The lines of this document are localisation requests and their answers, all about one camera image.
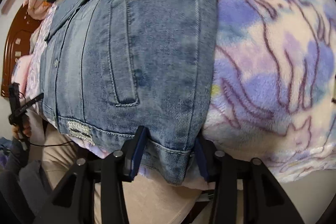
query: fleece blanket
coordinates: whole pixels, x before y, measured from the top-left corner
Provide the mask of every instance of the fleece blanket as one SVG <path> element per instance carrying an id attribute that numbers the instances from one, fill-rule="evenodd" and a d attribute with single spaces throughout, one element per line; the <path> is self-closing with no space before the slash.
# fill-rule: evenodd
<path id="1" fill-rule="evenodd" d="M 30 98 L 39 91 L 39 57 L 54 9 L 33 54 Z M 218 0 L 204 136 L 235 158 L 261 158 L 282 182 L 336 168 L 335 20 L 334 0 Z M 102 147 L 75 140 L 107 155 Z M 197 172 L 189 170 L 186 180 L 197 181 Z M 140 173 L 153 176 L 146 169 Z"/>

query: denim jacket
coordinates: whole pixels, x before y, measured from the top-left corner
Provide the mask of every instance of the denim jacket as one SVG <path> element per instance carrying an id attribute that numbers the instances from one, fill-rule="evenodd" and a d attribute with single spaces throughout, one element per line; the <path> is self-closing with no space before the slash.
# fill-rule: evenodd
<path id="1" fill-rule="evenodd" d="M 112 152 L 139 125 L 142 165 L 181 184 L 210 101 L 216 0 L 64 0 L 41 57 L 43 114 Z"/>

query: wooden headboard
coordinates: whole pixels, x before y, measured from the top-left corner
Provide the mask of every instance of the wooden headboard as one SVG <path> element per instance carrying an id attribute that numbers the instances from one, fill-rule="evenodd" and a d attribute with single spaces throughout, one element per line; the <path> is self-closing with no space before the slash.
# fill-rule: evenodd
<path id="1" fill-rule="evenodd" d="M 20 7 L 7 35 L 3 58 L 2 97 L 9 96 L 8 87 L 11 84 L 15 63 L 21 56 L 29 54 L 30 37 L 41 24 L 40 20 L 35 20 L 28 15 L 27 7 L 28 5 Z"/>

